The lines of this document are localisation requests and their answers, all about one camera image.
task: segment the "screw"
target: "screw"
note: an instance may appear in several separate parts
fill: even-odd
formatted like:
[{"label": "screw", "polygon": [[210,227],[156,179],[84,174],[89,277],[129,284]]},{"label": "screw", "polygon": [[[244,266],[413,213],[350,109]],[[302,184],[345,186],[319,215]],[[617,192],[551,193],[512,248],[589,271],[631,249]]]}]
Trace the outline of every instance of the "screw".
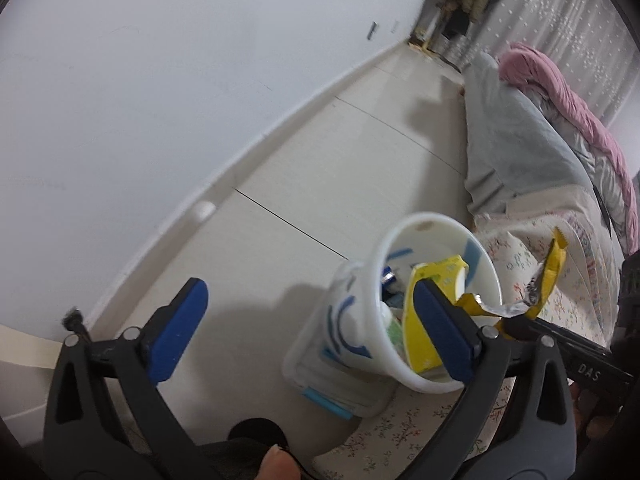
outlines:
[{"label": "screw", "polygon": [[130,326],[129,328],[125,329],[125,331],[122,333],[122,337],[127,341],[134,341],[138,339],[139,335],[140,335],[140,329],[137,326]]},{"label": "screw", "polygon": [[544,346],[546,346],[547,348],[553,348],[553,347],[554,347],[554,345],[556,344],[556,342],[554,341],[554,339],[553,339],[551,336],[549,336],[549,335],[543,335],[543,336],[540,338],[540,342],[541,342]]},{"label": "screw", "polygon": [[80,341],[80,338],[76,334],[71,334],[65,337],[65,346],[76,346]]},{"label": "screw", "polygon": [[487,339],[497,339],[498,329],[495,326],[485,325],[482,327],[482,335]]},{"label": "screw", "polygon": [[65,314],[65,317],[63,317],[62,326],[69,330],[69,332],[81,335],[87,341],[91,341],[89,333],[86,331],[82,320],[82,312],[80,312],[76,307],[73,307]]}]

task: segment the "white plastic cup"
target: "white plastic cup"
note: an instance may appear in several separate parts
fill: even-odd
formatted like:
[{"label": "white plastic cup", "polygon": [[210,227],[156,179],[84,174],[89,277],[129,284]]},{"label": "white plastic cup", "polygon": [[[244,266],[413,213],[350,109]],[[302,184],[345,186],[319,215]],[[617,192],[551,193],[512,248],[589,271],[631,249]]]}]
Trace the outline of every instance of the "white plastic cup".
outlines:
[{"label": "white plastic cup", "polygon": [[382,303],[380,283],[386,266],[406,284],[413,265],[456,254],[469,265],[465,291],[480,294],[485,303],[502,304],[494,264],[476,237],[447,216],[412,214],[388,231],[365,263],[350,262],[338,270],[322,316],[324,339],[334,357],[348,367],[391,376],[417,392],[444,394],[462,388],[443,367],[423,377],[401,359],[386,334],[388,308]]}]

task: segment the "curtain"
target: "curtain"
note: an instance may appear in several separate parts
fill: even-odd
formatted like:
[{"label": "curtain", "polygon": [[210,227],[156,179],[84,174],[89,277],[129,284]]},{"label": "curtain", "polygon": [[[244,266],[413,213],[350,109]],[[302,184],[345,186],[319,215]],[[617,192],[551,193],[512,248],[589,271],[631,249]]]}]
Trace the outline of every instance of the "curtain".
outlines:
[{"label": "curtain", "polygon": [[499,0],[466,36],[439,36],[431,49],[462,69],[479,51],[499,57],[514,41],[549,56],[604,124],[640,70],[638,48],[610,0]]}]

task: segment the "pink blanket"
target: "pink blanket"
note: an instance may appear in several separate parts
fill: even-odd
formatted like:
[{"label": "pink blanket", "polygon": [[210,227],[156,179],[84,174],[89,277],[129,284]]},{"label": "pink blanket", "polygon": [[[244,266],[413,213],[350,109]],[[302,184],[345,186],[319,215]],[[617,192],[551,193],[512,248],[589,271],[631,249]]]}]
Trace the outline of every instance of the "pink blanket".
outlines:
[{"label": "pink blanket", "polygon": [[521,91],[542,87],[558,111],[575,126],[585,140],[609,159],[620,178],[626,212],[628,253],[638,250],[638,208],[625,157],[617,142],[585,103],[569,88],[558,67],[542,52],[522,43],[512,43],[499,61],[500,79]]}]

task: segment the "tiled floor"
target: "tiled floor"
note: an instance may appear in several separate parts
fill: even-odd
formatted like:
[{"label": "tiled floor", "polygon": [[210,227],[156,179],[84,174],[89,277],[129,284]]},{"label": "tiled floor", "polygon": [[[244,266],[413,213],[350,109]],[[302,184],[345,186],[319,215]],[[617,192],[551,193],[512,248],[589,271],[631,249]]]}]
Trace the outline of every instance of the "tiled floor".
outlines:
[{"label": "tiled floor", "polygon": [[292,136],[185,245],[125,326],[141,326],[190,276],[209,309],[160,391],[199,443],[265,416],[302,460],[344,441],[345,422],[290,389],[282,357],[345,258],[365,258],[402,216],[466,223],[462,76],[403,48]]}]

